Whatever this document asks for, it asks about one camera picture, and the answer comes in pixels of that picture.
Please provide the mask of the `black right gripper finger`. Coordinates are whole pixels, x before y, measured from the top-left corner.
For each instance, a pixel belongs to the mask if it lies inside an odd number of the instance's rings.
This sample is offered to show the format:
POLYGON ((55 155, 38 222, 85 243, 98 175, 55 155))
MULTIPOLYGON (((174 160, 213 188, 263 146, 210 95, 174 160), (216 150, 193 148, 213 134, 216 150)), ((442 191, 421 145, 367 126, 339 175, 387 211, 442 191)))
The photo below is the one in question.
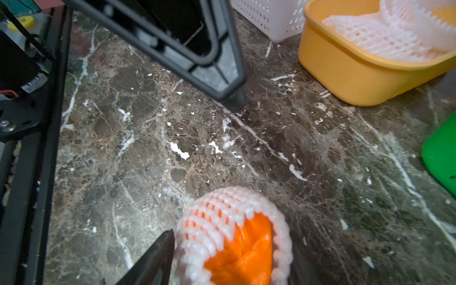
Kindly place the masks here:
POLYGON ((168 285, 175 251, 172 229, 163 232, 117 285, 168 285))

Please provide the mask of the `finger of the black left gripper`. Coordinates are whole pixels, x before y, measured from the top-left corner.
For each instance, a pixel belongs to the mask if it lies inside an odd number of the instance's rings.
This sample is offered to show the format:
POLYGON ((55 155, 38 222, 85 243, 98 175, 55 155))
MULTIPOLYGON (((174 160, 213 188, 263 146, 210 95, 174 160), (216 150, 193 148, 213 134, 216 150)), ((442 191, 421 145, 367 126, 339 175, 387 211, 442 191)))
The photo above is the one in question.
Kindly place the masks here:
POLYGON ((229 1, 65 1, 184 81, 237 112, 247 103, 229 1))

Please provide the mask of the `netted orange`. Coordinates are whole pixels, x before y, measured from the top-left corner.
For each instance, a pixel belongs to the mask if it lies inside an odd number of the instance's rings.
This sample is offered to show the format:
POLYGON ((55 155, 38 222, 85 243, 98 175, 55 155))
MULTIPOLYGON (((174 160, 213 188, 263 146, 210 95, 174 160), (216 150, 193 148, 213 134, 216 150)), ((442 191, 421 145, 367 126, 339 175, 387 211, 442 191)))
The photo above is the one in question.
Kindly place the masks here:
POLYGON ((184 211, 175 258, 183 285, 286 285, 293 261, 290 229, 259 192, 220 188, 184 211))

